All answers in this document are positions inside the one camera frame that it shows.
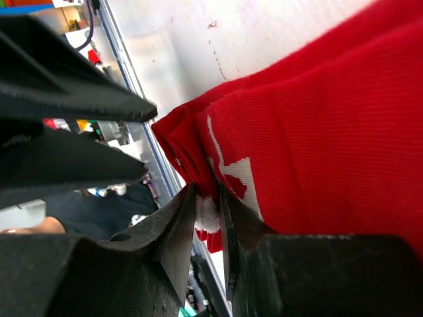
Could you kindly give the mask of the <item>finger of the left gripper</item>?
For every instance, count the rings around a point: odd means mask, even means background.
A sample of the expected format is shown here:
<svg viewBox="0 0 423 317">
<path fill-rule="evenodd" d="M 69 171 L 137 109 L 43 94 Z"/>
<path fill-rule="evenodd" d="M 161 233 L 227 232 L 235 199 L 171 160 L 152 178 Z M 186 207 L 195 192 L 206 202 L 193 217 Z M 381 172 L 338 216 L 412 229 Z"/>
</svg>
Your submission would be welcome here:
<svg viewBox="0 0 423 317">
<path fill-rule="evenodd" d="M 135 182 L 145 165 L 86 137 L 45 129 L 39 137 L 1 151 L 1 207 L 71 190 Z"/>
<path fill-rule="evenodd" d="M 2 118 L 142 123 L 156 115 L 36 17 L 1 17 Z"/>
</svg>

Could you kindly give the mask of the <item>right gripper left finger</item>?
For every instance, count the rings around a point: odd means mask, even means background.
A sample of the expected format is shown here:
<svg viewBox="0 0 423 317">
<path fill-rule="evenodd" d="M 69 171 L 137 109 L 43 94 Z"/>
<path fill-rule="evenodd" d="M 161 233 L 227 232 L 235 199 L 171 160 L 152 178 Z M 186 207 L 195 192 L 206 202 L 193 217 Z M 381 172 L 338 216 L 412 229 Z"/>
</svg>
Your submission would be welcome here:
<svg viewBox="0 0 423 317">
<path fill-rule="evenodd" d="M 177 316 L 184 304 L 196 187 L 94 242 L 80 234 L 1 236 L 2 316 Z"/>
</svg>

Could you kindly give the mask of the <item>red patterned sock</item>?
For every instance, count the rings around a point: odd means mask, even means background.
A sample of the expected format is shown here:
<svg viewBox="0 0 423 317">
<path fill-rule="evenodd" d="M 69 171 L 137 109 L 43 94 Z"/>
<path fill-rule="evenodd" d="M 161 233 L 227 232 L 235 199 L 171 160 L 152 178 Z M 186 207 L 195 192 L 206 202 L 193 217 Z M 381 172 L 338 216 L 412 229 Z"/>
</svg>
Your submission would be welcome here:
<svg viewBox="0 0 423 317">
<path fill-rule="evenodd" d="M 422 2 L 375 1 L 152 129 L 199 187 L 210 252 L 223 185 L 276 232 L 394 234 L 421 254 Z"/>
</svg>

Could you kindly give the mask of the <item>operator hand lower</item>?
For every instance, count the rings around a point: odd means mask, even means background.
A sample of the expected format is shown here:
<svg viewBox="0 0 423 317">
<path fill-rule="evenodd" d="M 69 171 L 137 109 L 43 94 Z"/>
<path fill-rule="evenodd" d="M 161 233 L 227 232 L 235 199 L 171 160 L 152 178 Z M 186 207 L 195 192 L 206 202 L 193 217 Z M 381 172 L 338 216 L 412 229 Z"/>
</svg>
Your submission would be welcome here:
<svg viewBox="0 0 423 317">
<path fill-rule="evenodd" d="M 65 228 L 54 217 L 46 217 L 41 223 L 28 228 L 6 229 L 2 234 L 65 234 Z"/>
</svg>

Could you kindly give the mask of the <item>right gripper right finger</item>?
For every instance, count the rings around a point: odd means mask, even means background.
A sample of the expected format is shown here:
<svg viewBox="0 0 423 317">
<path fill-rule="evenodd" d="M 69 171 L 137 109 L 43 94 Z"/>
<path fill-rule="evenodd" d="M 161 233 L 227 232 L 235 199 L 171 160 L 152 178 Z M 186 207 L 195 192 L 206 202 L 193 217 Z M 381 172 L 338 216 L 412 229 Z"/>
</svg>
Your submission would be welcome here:
<svg viewBox="0 0 423 317">
<path fill-rule="evenodd" d="M 279 234 L 219 190 L 235 316 L 421 316 L 422 262 L 391 235 Z"/>
</svg>

